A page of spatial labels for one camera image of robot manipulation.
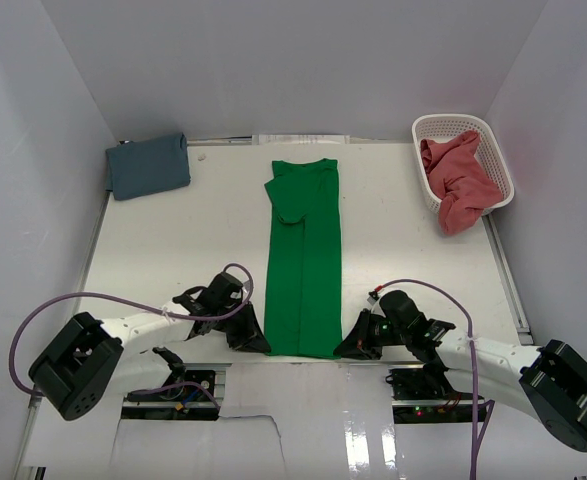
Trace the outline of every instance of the gray wall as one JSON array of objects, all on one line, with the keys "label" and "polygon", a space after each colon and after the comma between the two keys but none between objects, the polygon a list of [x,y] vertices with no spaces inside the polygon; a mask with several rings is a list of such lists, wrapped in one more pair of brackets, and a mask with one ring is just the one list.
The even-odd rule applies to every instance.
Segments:
[{"label": "gray wall", "polygon": [[496,217],[535,339],[587,359],[587,2],[547,4],[488,120],[514,177]]},{"label": "gray wall", "polygon": [[483,116],[546,0],[42,0],[116,137]]},{"label": "gray wall", "polygon": [[[0,479],[28,401],[7,372],[11,337],[39,303],[77,287],[113,142],[39,0],[0,0]],[[68,307],[27,331],[23,379]]]}]

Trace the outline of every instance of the dark blue fabric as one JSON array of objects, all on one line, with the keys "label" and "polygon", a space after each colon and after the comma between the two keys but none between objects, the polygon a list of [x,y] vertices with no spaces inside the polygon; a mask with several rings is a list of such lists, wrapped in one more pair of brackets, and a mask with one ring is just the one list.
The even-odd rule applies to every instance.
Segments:
[{"label": "dark blue fabric", "polygon": [[116,200],[165,192],[191,183],[184,134],[129,142],[106,151],[106,190]]}]

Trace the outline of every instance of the red towel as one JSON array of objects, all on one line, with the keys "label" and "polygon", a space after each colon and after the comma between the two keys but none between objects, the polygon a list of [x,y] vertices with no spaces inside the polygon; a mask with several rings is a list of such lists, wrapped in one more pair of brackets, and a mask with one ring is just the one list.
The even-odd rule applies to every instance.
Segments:
[{"label": "red towel", "polygon": [[438,221],[446,235],[472,227],[502,192],[475,159],[480,134],[469,130],[446,143],[422,140],[422,164],[433,193],[442,199]]}]

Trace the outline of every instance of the green cloth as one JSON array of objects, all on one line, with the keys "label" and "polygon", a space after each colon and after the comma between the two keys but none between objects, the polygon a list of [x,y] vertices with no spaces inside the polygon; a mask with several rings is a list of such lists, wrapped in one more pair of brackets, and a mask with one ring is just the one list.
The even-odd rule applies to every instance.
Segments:
[{"label": "green cloth", "polygon": [[264,331],[271,355],[336,358],[342,341],[337,160],[273,162]]}]

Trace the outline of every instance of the laundry basket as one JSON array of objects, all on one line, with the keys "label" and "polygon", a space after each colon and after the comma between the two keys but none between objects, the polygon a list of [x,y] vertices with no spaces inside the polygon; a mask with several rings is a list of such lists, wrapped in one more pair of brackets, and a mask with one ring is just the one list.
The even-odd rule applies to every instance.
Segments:
[{"label": "laundry basket", "polygon": [[480,145],[475,152],[475,158],[484,168],[486,174],[493,180],[502,192],[502,201],[491,208],[484,210],[482,215],[491,213],[494,209],[503,207],[513,199],[513,182],[506,168],[502,152],[491,131],[491,127],[484,120],[472,115],[442,114],[425,115],[413,122],[413,144],[415,146],[415,160],[420,175],[422,193],[427,206],[434,213],[440,210],[440,200],[431,190],[426,171],[422,165],[420,143],[428,138],[438,143],[448,142],[460,133],[475,130],[480,134]]}]

